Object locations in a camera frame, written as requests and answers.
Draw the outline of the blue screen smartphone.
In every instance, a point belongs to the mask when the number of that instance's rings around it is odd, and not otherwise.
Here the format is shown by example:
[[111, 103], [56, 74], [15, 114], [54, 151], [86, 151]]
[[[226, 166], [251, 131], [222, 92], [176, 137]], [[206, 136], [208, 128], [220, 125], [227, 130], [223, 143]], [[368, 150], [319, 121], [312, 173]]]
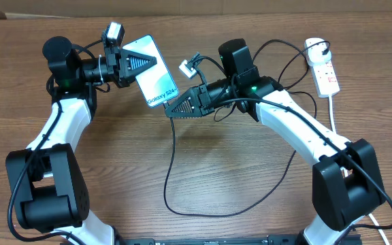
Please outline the blue screen smartphone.
[[161, 52], [151, 35], [145, 35], [123, 47], [140, 54], [153, 56], [157, 64], [135, 77], [150, 108], [160, 105], [179, 95], [178, 87], [170, 74]]

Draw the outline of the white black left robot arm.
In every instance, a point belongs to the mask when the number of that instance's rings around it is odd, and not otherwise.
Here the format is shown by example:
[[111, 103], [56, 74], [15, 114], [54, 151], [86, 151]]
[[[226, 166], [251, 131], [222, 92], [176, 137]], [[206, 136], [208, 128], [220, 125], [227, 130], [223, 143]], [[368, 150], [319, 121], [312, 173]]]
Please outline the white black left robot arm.
[[40, 134], [23, 150], [10, 152], [5, 167], [10, 184], [7, 225], [12, 235], [27, 242], [16, 225], [38, 232], [37, 241], [65, 238], [70, 244], [123, 244], [117, 229], [91, 210], [88, 189], [76, 160], [81, 135], [97, 109], [103, 84], [129, 86], [155, 67], [155, 56], [121, 47], [121, 38], [102, 37], [104, 55], [81, 52], [66, 37], [55, 36], [42, 48], [51, 75], [46, 89], [52, 111]]

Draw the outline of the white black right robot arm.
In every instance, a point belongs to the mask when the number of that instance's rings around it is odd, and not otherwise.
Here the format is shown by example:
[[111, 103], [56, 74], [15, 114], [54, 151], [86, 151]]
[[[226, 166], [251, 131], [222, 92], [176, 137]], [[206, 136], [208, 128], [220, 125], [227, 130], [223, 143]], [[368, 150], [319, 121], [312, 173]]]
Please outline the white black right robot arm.
[[316, 218], [296, 237], [296, 244], [343, 244], [360, 220], [389, 200], [373, 146], [351, 142], [301, 109], [279, 81], [261, 76], [243, 39], [220, 45], [225, 78], [204, 80], [171, 105], [169, 118], [199, 118], [233, 104], [273, 129], [312, 169]]

